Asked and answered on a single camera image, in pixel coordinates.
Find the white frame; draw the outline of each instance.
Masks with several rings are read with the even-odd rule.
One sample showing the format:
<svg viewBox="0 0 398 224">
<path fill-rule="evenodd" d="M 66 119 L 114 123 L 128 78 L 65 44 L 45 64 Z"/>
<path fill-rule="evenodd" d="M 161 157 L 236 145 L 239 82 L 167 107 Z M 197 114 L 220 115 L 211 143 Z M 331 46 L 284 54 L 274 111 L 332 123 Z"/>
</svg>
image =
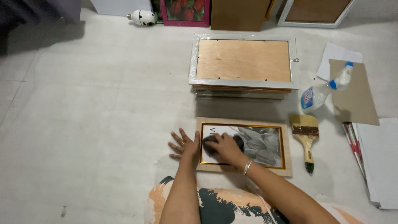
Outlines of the white frame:
<svg viewBox="0 0 398 224">
<path fill-rule="evenodd" d="M 199 53 L 200 39 L 224 39 L 224 40 L 266 40 L 266 41 L 287 41 L 289 45 L 289 67 L 290 82 L 269 82 L 256 80 L 229 80 L 229 79 L 203 79 L 196 78 L 196 69 Z M 250 34 L 195 34 L 191 63 L 189 66 L 189 84 L 194 85 L 213 85 L 213 86 L 245 86 L 260 88 L 284 88 L 299 89 L 299 59 L 296 53 L 296 38 L 291 36 L 269 36 L 269 35 L 250 35 Z"/>
<path fill-rule="evenodd" d="M 281 17 L 279 18 L 278 26 L 336 28 L 343 21 L 343 19 L 347 15 L 347 13 L 351 10 L 351 7 L 355 0 L 351 0 L 350 3 L 348 3 L 347 7 L 344 9 L 344 11 L 340 14 L 340 16 L 337 18 L 336 22 L 334 22 L 334 23 L 287 22 L 287 21 L 285 21 L 287 14 L 289 14 L 290 8 L 292 7 L 294 1 L 295 0 L 287 0 L 285 8 L 283 9 L 283 12 L 281 14 Z"/>
</svg>

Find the spray bottle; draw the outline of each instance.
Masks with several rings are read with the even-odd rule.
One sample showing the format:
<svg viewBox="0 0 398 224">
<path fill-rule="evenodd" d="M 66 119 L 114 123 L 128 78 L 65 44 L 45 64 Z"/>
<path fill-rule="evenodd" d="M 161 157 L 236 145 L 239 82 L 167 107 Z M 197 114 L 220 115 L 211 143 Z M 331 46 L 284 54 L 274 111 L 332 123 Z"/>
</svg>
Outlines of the spray bottle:
<svg viewBox="0 0 398 224">
<path fill-rule="evenodd" d="M 333 90 L 345 90 L 351 80 L 353 65 L 354 63 L 347 62 L 337 79 L 331 80 L 326 84 L 311 86 L 304 91 L 301 95 L 301 108 L 304 113 L 320 108 Z"/>
</svg>

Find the woman's hand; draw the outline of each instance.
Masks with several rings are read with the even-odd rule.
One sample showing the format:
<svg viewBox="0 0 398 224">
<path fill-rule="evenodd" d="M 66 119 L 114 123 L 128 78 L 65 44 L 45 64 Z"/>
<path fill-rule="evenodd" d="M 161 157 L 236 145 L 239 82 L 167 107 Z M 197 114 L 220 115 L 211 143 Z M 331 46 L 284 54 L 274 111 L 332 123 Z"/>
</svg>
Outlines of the woman's hand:
<svg viewBox="0 0 398 224">
<path fill-rule="evenodd" d="M 182 157 L 188 156 L 192 157 L 193 159 L 199 152 L 199 145 L 200 145 L 199 131 L 195 132 L 195 139 L 193 141 L 190 138 L 188 138 L 188 136 L 185 134 L 182 128 L 179 128 L 179 132 L 181 133 L 182 139 L 174 132 L 171 132 L 171 135 L 180 144 L 180 146 L 176 146 L 171 142 L 169 142 L 168 145 L 176 152 L 181 153 L 181 155 L 170 154 L 169 156 L 175 159 L 181 159 Z"/>
<path fill-rule="evenodd" d="M 221 136 L 215 133 L 213 136 L 217 139 L 218 143 L 207 141 L 205 144 L 215 149 L 223 161 L 237 168 L 244 169 L 249 158 L 242 153 L 235 140 L 227 133 Z"/>
</svg>

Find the paper stack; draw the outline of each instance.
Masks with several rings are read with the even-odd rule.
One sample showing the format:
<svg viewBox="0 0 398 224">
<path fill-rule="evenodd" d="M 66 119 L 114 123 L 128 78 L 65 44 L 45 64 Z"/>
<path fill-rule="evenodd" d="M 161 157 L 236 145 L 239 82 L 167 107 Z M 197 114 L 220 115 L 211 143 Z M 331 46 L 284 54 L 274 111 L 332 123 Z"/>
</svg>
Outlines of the paper stack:
<svg viewBox="0 0 398 224">
<path fill-rule="evenodd" d="M 346 122 L 344 131 L 366 180 L 370 200 L 382 209 L 398 209 L 398 119 L 380 126 Z"/>
</svg>

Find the brush bristles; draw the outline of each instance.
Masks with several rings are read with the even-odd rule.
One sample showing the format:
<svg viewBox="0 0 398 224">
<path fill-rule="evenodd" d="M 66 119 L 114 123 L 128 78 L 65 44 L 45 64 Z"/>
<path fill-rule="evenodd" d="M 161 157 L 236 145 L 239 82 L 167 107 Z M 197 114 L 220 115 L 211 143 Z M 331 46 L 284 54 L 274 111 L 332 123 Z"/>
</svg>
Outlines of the brush bristles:
<svg viewBox="0 0 398 224">
<path fill-rule="evenodd" d="M 307 127 L 318 127 L 318 119 L 310 115 L 290 115 L 290 125 L 293 126 L 307 126 Z"/>
</svg>

